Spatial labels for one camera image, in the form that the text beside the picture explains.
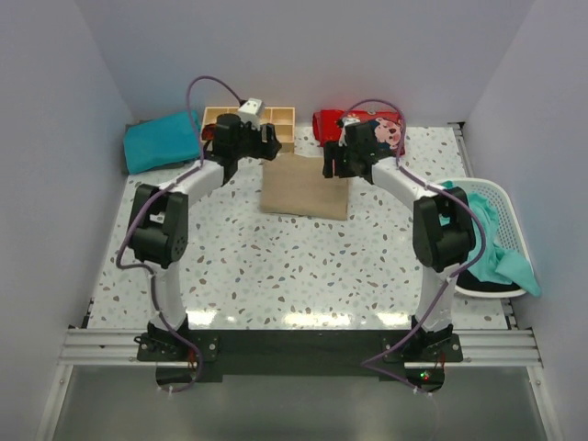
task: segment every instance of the wooden organizer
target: wooden organizer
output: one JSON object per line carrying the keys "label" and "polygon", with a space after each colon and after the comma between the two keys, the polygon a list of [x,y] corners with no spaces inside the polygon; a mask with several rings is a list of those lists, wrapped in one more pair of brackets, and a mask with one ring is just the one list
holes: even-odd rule
{"label": "wooden organizer", "polygon": [[[208,124],[215,123],[217,117],[223,113],[237,113],[237,107],[206,107],[202,128]],[[276,126],[277,140],[282,143],[283,153],[294,152],[294,128],[296,112],[294,107],[266,107],[261,118],[261,123],[271,122]]]}

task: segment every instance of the white speckled tabletop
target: white speckled tabletop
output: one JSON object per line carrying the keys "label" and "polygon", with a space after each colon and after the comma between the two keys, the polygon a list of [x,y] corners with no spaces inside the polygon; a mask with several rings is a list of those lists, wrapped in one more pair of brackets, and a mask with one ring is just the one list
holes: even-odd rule
{"label": "white speckled tabletop", "polygon": [[[451,128],[409,128],[404,161],[431,180],[464,176]],[[296,152],[321,156],[310,126]],[[151,318],[143,270],[120,271],[114,256],[126,232],[135,187],[179,174],[127,179],[107,258],[94,289],[89,328],[142,329]],[[384,190],[354,178],[347,221],[259,211],[262,167],[244,159],[230,184],[189,213],[181,286],[191,327],[216,329],[405,329],[416,310],[421,267],[411,212]],[[127,250],[124,262],[133,260]],[[500,300],[456,296],[457,329],[506,329]]]}

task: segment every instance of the cable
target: cable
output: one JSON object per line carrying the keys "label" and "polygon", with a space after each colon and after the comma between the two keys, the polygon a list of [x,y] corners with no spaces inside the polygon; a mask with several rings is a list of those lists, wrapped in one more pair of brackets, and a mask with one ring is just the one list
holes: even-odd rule
{"label": "cable", "polygon": [[115,261],[116,266],[118,269],[120,270],[127,270],[127,269],[134,269],[134,268],[142,268],[144,270],[146,270],[149,273],[149,279],[150,279],[150,286],[151,286],[151,302],[153,304],[153,308],[155,309],[157,315],[159,316],[159,318],[161,319],[162,323],[164,324],[165,328],[167,329],[167,331],[180,343],[186,345],[188,347],[189,350],[194,351],[194,354],[196,354],[197,356],[197,360],[198,360],[198,369],[196,371],[196,375],[192,376],[192,379],[190,380],[189,383],[187,383],[186,385],[177,388],[177,389],[170,389],[171,392],[175,393],[175,392],[181,392],[183,390],[187,390],[189,388],[191,388],[194,383],[196,383],[201,377],[202,377],[202,372],[203,372],[203,368],[204,368],[204,357],[202,356],[202,352],[200,351],[200,349],[198,349],[198,347],[196,345],[194,345],[192,342],[190,342],[189,340],[187,340],[186,338],[184,338],[182,335],[180,335],[171,324],[169,324],[169,322],[167,321],[167,319],[165,318],[164,313],[161,311],[161,307],[159,305],[159,301],[157,300],[157,287],[155,284],[155,270],[153,270],[153,268],[151,268],[149,265],[144,264],[144,263],[138,263],[138,264],[128,264],[125,265],[122,263],[122,255],[124,254],[125,250],[127,249],[127,247],[129,246],[129,242],[130,242],[130,238],[132,237],[132,235],[137,231],[137,227],[139,226],[139,222],[142,221],[142,219],[145,217],[145,215],[147,214],[147,211],[149,210],[149,207],[161,196],[163,196],[164,194],[170,192],[172,189],[174,189],[175,186],[177,186],[178,184],[180,184],[182,181],[184,181],[185,179],[187,179],[188,177],[192,176],[194,173],[196,173],[198,170],[201,170],[202,167],[204,166],[204,150],[206,148],[206,146],[208,145],[205,144],[204,147],[202,147],[201,143],[200,143],[200,135],[198,133],[198,128],[196,127],[196,123],[194,121],[194,119],[192,118],[192,111],[190,108],[190,93],[192,91],[192,87],[194,86],[195,83],[197,83],[199,80],[212,80],[212,81],[216,81],[217,83],[220,83],[221,85],[224,85],[229,92],[231,92],[233,94],[233,96],[235,96],[237,98],[237,100],[239,100],[241,102],[241,99],[239,98],[239,96],[230,88],[228,87],[224,82],[222,82],[222,80],[219,80],[218,78],[215,78],[213,76],[208,76],[208,75],[202,75],[199,76],[198,78],[195,78],[194,80],[192,80],[187,88],[186,91],[186,105],[187,105],[187,115],[188,118],[190,119],[190,124],[192,125],[192,129],[196,135],[196,139],[198,142],[198,147],[199,147],[199,151],[200,151],[200,167],[194,167],[194,168],[190,168],[189,170],[187,170],[185,173],[183,173],[182,175],[180,175],[174,183],[170,184],[169,186],[160,189],[157,193],[155,193],[154,195],[152,195],[149,199],[147,199],[147,201],[143,204],[143,206],[141,207],[141,209],[139,210],[139,213],[137,213],[137,216],[135,217],[135,219],[133,219],[132,223],[130,224],[129,228],[127,229],[127,234],[125,235],[125,238],[122,241],[122,244],[120,245],[119,251],[117,252],[117,260]]}
{"label": "cable", "polygon": [[227,89],[229,92],[231,92],[231,94],[236,98],[236,100],[239,102],[239,105],[241,105],[242,100],[237,95],[237,93],[229,87],[229,85],[227,85],[224,81],[220,80],[216,76],[201,75],[201,76],[194,78],[192,81],[190,81],[190,84],[187,85],[187,89],[186,89],[187,117],[190,119],[190,125],[192,126],[192,130],[194,131],[194,135],[196,136],[196,142],[198,143],[198,151],[200,152],[200,167],[202,167],[204,165],[204,149],[202,148],[202,144],[200,142],[200,130],[198,130],[198,127],[196,127],[196,122],[192,118],[192,106],[190,105],[190,95],[192,94],[192,87],[194,87],[194,85],[200,80],[215,81],[215,82],[219,83],[220,85],[224,85],[225,89]]}
{"label": "cable", "polygon": [[390,349],[385,350],[381,354],[378,354],[376,356],[373,356],[373,357],[371,357],[371,358],[369,358],[369,359],[367,359],[367,360],[365,360],[365,361],[363,361],[361,363],[361,366],[363,368],[367,368],[367,369],[373,370],[374,372],[378,372],[379,374],[383,374],[383,375],[386,375],[388,377],[392,377],[393,379],[399,381],[400,383],[405,384],[406,386],[410,387],[415,392],[420,392],[422,394],[426,394],[429,398],[431,398],[431,400],[433,401],[433,404],[435,405],[436,415],[437,415],[437,417],[436,417],[436,423],[435,423],[435,431],[433,432],[433,434],[432,434],[432,436],[430,438],[431,440],[433,440],[433,439],[435,439],[436,434],[437,434],[437,432],[439,430],[439,420],[440,420],[439,407],[438,407],[435,399],[433,398],[433,395],[431,393],[427,392],[426,390],[424,390],[422,388],[419,388],[418,386],[413,385],[408,379],[405,379],[405,378],[403,378],[403,377],[401,377],[399,375],[396,375],[393,372],[390,372],[390,371],[388,371],[386,369],[382,369],[382,368],[379,368],[379,367],[371,366],[370,364],[371,363],[374,363],[376,361],[381,360],[383,357],[385,357],[385,356],[387,356],[387,355],[395,352],[398,348],[404,346],[423,327],[423,323],[429,317],[429,315],[431,314],[431,312],[433,312],[433,309],[435,308],[436,304],[439,302],[439,300],[443,296],[445,290],[449,286],[449,279],[450,278],[457,277],[459,274],[461,274],[462,272],[464,272],[465,270],[467,270],[468,268],[470,268],[472,265],[475,265],[476,262],[478,262],[481,259],[482,255],[484,254],[484,251],[486,249],[486,234],[484,232],[484,229],[483,229],[483,227],[481,225],[480,220],[478,219],[478,217],[476,216],[476,214],[471,210],[471,208],[468,206],[468,204],[464,203],[460,199],[456,198],[455,196],[453,196],[452,194],[446,192],[445,190],[443,190],[441,188],[429,186],[427,184],[427,182],[425,180],[423,180],[420,176],[414,174],[413,172],[411,172],[410,170],[408,170],[406,167],[404,167],[401,164],[401,152],[402,152],[402,148],[404,147],[404,138],[405,138],[405,134],[406,134],[406,119],[404,118],[404,115],[402,114],[402,112],[396,106],[394,106],[390,101],[386,101],[386,100],[378,99],[378,98],[364,99],[364,100],[359,101],[358,103],[354,104],[348,110],[346,110],[344,112],[344,114],[341,116],[341,119],[343,119],[343,117],[345,117],[351,110],[353,110],[357,106],[361,106],[362,104],[372,103],[372,102],[373,103],[384,104],[386,106],[391,107],[396,112],[398,112],[398,114],[401,117],[401,139],[399,141],[398,149],[396,151],[396,166],[398,167],[398,169],[404,175],[406,175],[407,177],[409,177],[410,179],[412,179],[412,181],[415,182],[416,184],[418,184],[419,186],[421,186],[421,187],[423,187],[425,189],[431,190],[431,191],[433,191],[434,193],[436,193],[438,195],[442,195],[445,198],[449,198],[452,201],[454,201],[455,203],[457,203],[474,220],[474,222],[478,226],[478,230],[480,231],[480,237],[481,237],[481,248],[480,248],[480,251],[478,252],[478,254],[476,254],[476,256],[471,261],[469,261],[466,264],[460,266],[452,274],[450,274],[449,277],[446,280],[444,280],[443,284],[441,285],[441,287],[437,291],[437,293],[436,293],[433,301],[431,302],[431,305],[426,310],[426,312],[424,313],[424,315],[421,318],[421,320],[411,329],[410,332],[408,332],[398,343],[396,343],[396,345],[394,345]]}

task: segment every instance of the teal towel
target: teal towel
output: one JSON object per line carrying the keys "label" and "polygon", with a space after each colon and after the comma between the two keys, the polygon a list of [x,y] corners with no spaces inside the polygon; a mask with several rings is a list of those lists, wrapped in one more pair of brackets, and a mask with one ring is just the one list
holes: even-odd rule
{"label": "teal towel", "polygon": [[[451,188],[454,184],[447,181],[443,186]],[[496,208],[490,205],[487,198],[478,193],[468,193],[468,203],[471,210],[480,219],[486,233],[486,250],[481,259],[469,269],[470,273],[480,282],[494,282],[504,285],[510,285],[514,282],[533,296],[540,296],[541,288],[535,280],[531,264],[526,258],[517,251],[505,250],[494,243],[500,224]],[[441,218],[442,225],[448,222],[448,218]],[[476,246],[469,252],[468,262],[478,255],[481,248],[480,230],[475,222],[474,232],[476,234]]]}
{"label": "teal towel", "polygon": [[[192,112],[198,133],[198,115]],[[124,137],[125,158],[134,175],[167,164],[181,163],[199,155],[198,141],[186,112],[129,127]]]}

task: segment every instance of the brown cloth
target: brown cloth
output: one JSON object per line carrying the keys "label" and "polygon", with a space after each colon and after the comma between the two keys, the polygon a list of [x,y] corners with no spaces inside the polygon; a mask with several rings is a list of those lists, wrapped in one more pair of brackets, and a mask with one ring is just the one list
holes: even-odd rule
{"label": "brown cloth", "polygon": [[282,154],[264,163],[261,210],[347,220],[349,180],[322,176],[322,158]]}

